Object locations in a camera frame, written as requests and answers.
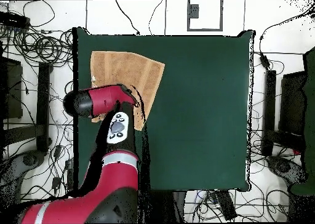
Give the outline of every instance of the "towel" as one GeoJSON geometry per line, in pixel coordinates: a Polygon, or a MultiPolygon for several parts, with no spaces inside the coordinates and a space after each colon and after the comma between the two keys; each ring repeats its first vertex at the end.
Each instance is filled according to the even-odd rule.
{"type": "MultiPolygon", "coordinates": [[[[138,91],[148,119],[164,67],[163,63],[131,52],[93,51],[90,59],[92,87],[123,84],[141,103],[138,91]]],[[[103,120],[105,115],[93,118],[92,122],[103,120]]],[[[134,107],[135,130],[141,131],[144,123],[141,106],[134,107]]]]}

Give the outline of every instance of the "white stripe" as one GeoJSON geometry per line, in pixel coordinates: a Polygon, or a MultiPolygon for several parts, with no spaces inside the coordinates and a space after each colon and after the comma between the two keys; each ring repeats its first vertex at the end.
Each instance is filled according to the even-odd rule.
{"type": "Polygon", "coordinates": [[[114,164],[117,162],[121,162],[123,164],[129,164],[130,166],[133,166],[138,171],[137,159],[131,154],[113,153],[103,158],[103,166],[106,166],[107,164],[114,164]]]}
{"type": "Polygon", "coordinates": [[[37,213],[35,224],[42,224],[42,219],[44,218],[44,213],[49,205],[50,201],[45,202],[37,213]]]}

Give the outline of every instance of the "green table surface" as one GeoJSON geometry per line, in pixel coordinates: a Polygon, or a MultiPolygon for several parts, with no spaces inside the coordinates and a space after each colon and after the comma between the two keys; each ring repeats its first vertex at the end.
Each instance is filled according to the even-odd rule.
{"type": "MultiPolygon", "coordinates": [[[[134,52],[165,63],[147,120],[153,190],[246,188],[252,31],[223,36],[88,35],[78,28],[79,88],[91,87],[92,51],[134,52]]],[[[79,118],[79,186],[99,123],[79,118]]],[[[136,131],[141,159],[141,132],[136,131]]]]}

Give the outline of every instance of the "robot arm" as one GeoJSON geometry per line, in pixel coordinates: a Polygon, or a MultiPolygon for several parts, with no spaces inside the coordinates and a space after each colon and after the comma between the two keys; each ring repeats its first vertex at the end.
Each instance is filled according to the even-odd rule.
{"type": "Polygon", "coordinates": [[[72,116],[107,113],[84,180],[86,183],[96,177],[91,172],[99,169],[97,186],[82,197],[32,205],[20,216],[19,223],[137,223],[135,99],[123,85],[115,85],[81,90],[77,94],[70,92],[63,104],[72,116]]]}

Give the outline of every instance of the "black stand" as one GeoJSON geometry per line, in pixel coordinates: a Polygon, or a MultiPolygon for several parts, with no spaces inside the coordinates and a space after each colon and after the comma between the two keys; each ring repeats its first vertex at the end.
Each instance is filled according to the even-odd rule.
{"type": "Polygon", "coordinates": [[[278,143],[285,148],[303,152],[305,143],[302,136],[290,132],[274,130],[274,112],[276,103],[276,71],[268,70],[265,77],[265,99],[263,105],[263,132],[261,140],[261,155],[271,156],[273,144],[278,143]]]}
{"type": "Polygon", "coordinates": [[[38,151],[46,153],[51,144],[49,141],[49,88],[50,73],[53,66],[48,63],[39,63],[38,73],[38,100],[37,115],[35,126],[16,127],[4,131],[1,148],[12,143],[17,143],[36,137],[36,146],[38,151]]]}

